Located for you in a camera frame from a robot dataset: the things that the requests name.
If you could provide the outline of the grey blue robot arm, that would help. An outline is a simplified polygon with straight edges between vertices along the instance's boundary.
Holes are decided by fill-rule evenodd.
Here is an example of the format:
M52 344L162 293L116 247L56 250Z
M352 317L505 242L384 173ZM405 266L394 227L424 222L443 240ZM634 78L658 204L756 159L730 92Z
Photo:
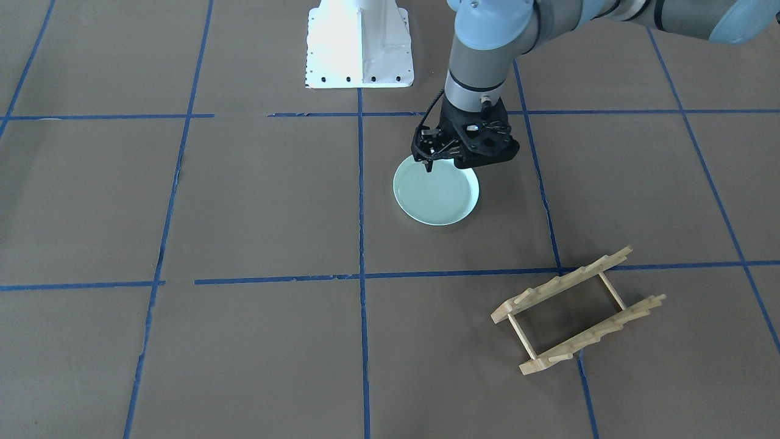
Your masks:
M607 18L716 44L739 45L778 17L777 1L451 1L456 12L436 127L420 123L411 156L426 172L449 160L465 170L515 158L502 89L516 58Z

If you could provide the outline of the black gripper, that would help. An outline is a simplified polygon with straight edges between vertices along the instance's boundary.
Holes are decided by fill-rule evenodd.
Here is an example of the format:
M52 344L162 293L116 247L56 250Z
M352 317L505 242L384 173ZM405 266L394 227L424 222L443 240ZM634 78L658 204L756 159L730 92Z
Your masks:
M519 142L511 134L509 115L501 98L489 109L465 112L448 98L441 103L437 127L420 123L411 143L411 155L432 172L437 160L454 160L461 170L514 159Z

